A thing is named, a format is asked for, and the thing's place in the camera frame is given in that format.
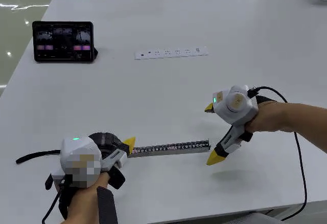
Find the black wrist strap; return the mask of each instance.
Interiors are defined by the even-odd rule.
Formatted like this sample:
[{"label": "black wrist strap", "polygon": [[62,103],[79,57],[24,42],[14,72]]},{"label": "black wrist strap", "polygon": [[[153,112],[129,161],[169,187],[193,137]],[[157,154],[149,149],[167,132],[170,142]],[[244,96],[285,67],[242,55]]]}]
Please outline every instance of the black wrist strap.
[{"label": "black wrist strap", "polygon": [[110,190],[98,187],[99,224],[118,224],[113,194]]}]

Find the pixelated blur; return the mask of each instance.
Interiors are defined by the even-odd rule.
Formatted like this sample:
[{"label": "pixelated blur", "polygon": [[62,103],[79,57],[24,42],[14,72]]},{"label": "pixelated blur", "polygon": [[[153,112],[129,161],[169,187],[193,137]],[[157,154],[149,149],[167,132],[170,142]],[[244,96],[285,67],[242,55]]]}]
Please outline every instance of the pixelated blur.
[{"label": "pixelated blur", "polygon": [[92,186],[101,171],[101,157],[90,148],[78,148],[69,155],[66,173],[73,176],[73,183],[80,188]]}]

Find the wrist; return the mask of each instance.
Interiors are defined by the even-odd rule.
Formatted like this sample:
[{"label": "wrist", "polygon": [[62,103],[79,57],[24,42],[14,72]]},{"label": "wrist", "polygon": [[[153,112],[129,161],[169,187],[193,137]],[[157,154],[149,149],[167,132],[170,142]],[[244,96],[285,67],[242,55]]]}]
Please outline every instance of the wrist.
[{"label": "wrist", "polygon": [[292,103],[284,103],[282,107],[282,129],[283,131],[293,132],[293,119],[294,119],[294,111],[295,111],[296,104]]}]

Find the black strap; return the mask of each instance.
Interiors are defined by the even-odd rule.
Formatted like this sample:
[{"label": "black strap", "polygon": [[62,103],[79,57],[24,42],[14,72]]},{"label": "black strap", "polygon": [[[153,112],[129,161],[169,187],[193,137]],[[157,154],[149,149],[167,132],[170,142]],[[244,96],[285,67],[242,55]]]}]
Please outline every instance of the black strap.
[{"label": "black strap", "polygon": [[118,224],[113,194],[110,190],[98,187],[99,224]]},{"label": "black strap", "polygon": [[260,103],[263,103],[263,102],[266,102],[266,101],[275,101],[275,100],[272,100],[272,99],[269,99],[265,96],[261,96],[261,95],[257,95],[256,97],[256,103],[259,105]]},{"label": "black strap", "polygon": [[58,208],[65,220],[68,216],[68,207],[70,206],[72,198],[78,189],[78,187],[65,187],[61,192]]},{"label": "black strap", "polygon": [[23,162],[26,162],[30,159],[38,158],[39,156],[45,156],[45,155],[59,155],[60,150],[52,150],[52,151],[39,151],[31,154],[27,154],[25,156],[22,156],[21,158],[16,160],[16,164],[21,164]]}]

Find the white table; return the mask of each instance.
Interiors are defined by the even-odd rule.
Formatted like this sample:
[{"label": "white table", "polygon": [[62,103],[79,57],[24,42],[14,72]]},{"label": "white table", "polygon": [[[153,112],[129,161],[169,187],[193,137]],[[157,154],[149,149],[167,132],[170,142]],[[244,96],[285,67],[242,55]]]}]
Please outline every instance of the white table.
[{"label": "white table", "polygon": [[[64,137],[110,131],[136,136],[137,146],[219,139],[228,125],[204,108],[213,92],[234,84],[266,84],[290,102],[326,107],[326,7],[317,0],[52,0],[43,20],[92,21],[99,56],[93,64],[37,64],[27,46],[0,98],[3,223],[40,222],[55,196],[44,181],[58,157],[14,160],[59,149]],[[182,46],[207,46],[209,56],[133,59],[135,51]],[[327,156],[300,143],[308,202],[326,201]],[[303,202],[291,134],[255,134],[210,167],[208,155],[131,159],[125,185],[114,191],[119,222]],[[55,208],[47,223],[61,220]]]}]

